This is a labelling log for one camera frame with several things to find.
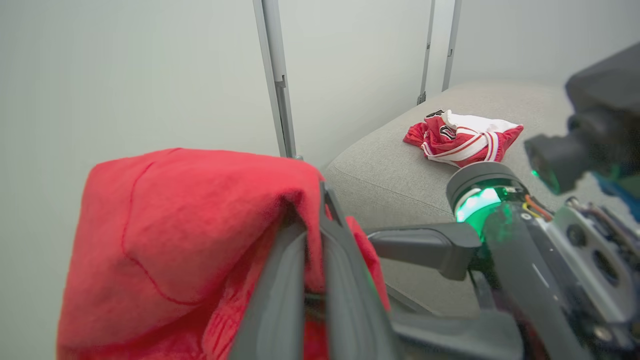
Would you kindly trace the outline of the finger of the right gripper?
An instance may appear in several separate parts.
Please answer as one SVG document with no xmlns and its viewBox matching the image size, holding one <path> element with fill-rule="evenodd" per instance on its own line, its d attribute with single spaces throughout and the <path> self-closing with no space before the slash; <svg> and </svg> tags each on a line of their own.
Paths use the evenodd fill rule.
<svg viewBox="0 0 640 360">
<path fill-rule="evenodd" d="M 391 325 L 408 360 L 523 360 L 517 322 L 485 310 L 474 317 L 393 313 Z"/>
<path fill-rule="evenodd" d="M 378 228 L 367 235 L 380 258 L 434 269 L 452 281 L 466 278 L 482 242 L 464 222 Z"/>
</svg>

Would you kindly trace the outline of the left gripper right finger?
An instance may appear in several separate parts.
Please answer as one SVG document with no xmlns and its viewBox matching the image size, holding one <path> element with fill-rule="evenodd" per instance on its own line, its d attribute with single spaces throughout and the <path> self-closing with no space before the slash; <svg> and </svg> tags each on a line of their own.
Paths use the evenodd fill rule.
<svg viewBox="0 0 640 360">
<path fill-rule="evenodd" d="M 400 360 L 402 348 L 335 192 L 324 182 L 319 188 L 330 358 Z"/>
</svg>

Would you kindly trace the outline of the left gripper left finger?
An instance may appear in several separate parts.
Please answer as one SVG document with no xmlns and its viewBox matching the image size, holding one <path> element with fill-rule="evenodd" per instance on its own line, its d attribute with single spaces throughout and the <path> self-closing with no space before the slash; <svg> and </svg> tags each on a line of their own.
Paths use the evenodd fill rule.
<svg viewBox="0 0 640 360">
<path fill-rule="evenodd" d="M 229 353 L 231 360 L 301 360 L 307 231 L 290 222 L 275 235 Z"/>
</svg>

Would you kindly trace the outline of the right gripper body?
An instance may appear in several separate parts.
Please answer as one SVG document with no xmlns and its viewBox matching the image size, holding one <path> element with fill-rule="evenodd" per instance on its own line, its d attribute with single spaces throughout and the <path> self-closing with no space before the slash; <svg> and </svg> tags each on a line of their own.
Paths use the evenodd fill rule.
<svg viewBox="0 0 640 360">
<path fill-rule="evenodd" d="M 571 197 L 550 210 L 505 164 L 476 162 L 446 185 L 477 231 L 472 264 L 550 360 L 639 358 L 639 232 Z"/>
</svg>

